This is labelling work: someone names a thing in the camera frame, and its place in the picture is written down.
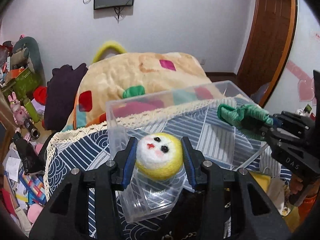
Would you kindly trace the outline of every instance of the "hand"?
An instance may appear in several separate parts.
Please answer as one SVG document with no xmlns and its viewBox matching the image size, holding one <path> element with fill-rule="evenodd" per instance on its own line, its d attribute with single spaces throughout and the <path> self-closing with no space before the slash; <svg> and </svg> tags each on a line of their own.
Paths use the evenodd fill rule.
<svg viewBox="0 0 320 240">
<path fill-rule="evenodd" d="M 309 190 L 307 197 L 315 196 L 318 193 L 319 186 L 320 179 L 314 183 L 313 187 Z M 303 188 L 302 179 L 293 174 L 289 183 L 289 188 L 292 194 L 297 194 Z"/>
</svg>

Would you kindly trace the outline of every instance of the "beige blanket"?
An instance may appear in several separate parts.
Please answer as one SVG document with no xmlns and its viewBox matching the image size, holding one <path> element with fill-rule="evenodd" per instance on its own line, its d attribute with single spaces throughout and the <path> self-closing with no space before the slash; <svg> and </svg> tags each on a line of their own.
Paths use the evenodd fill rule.
<svg viewBox="0 0 320 240">
<path fill-rule="evenodd" d="M 106 101 L 211 83 L 199 62 L 185 53 L 125 53 L 89 66 L 63 129 L 105 121 Z"/>
</svg>

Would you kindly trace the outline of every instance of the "blue and white patterned tablecloth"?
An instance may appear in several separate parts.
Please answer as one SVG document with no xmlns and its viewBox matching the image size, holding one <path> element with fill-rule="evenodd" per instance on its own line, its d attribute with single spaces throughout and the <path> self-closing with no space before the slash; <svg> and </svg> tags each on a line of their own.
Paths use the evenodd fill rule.
<svg viewBox="0 0 320 240">
<path fill-rule="evenodd" d="M 244 99 L 235 98 L 228 102 L 232 106 L 248 103 Z M 220 121 L 217 117 L 215 105 L 206 106 L 193 112 L 176 116 L 165 122 L 157 122 L 148 126 L 131 130 L 130 136 L 138 139 L 146 134 L 154 132 L 166 132 L 179 137 L 188 136 L 194 148 L 201 150 L 211 158 L 218 159 L 221 166 L 232 161 L 233 166 L 238 166 L 246 161 L 261 147 L 261 142 L 249 139 L 234 127 Z M 48 183 L 49 195 L 52 195 L 66 173 L 72 168 L 78 167 L 83 171 L 98 168 L 102 163 L 110 159 L 107 130 L 101 130 L 87 135 L 75 143 L 56 144 L 54 157 L 49 164 Z M 259 171 L 260 159 L 256 159 L 248 168 Z M 289 179 L 290 171 L 282 167 L 281 177 Z M 147 231 L 156 231 L 161 221 L 167 215 L 140 222 L 127 223 L 123 210 L 117 197 L 117 206 L 121 225 L 126 239 L 136 240 Z M 89 235 L 96 236 L 94 216 L 94 191 L 89 191 Z"/>
</svg>

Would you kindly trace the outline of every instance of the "green crochet item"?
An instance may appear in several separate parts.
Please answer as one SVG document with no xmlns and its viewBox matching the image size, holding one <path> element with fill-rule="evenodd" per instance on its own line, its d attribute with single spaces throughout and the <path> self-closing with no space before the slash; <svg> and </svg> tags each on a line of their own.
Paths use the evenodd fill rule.
<svg viewBox="0 0 320 240">
<path fill-rule="evenodd" d="M 260 108 L 259 106 L 245 104 L 237 108 L 233 108 L 226 104 L 221 104 L 218 106 L 218 117 L 220 120 L 235 126 L 243 134 L 249 136 L 250 138 L 264 141 L 265 138 L 261 135 L 255 134 L 254 132 L 243 129 L 241 121 L 245 117 L 253 117 L 260 120 L 266 124 L 272 125 L 273 119 L 269 117 L 269 112 Z"/>
</svg>

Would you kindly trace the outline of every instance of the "green storage bin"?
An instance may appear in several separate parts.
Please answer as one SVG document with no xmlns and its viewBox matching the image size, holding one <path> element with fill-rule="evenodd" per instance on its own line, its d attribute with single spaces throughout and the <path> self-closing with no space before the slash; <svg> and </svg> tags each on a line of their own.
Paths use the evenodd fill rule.
<svg viewBox="0 0 320 240">
<path fill-rule="evenodd" d="M 8 99 L 14 91 L 17 99 L 22 101 L 27 97 L 28 92 L 33 92 L 42 83 L 41 76 L 38 73 L 32 73 L 27 67 L 19 76 L 9 81 L 8 84 L 2 87 L 2 93 Z"/>
</svg>

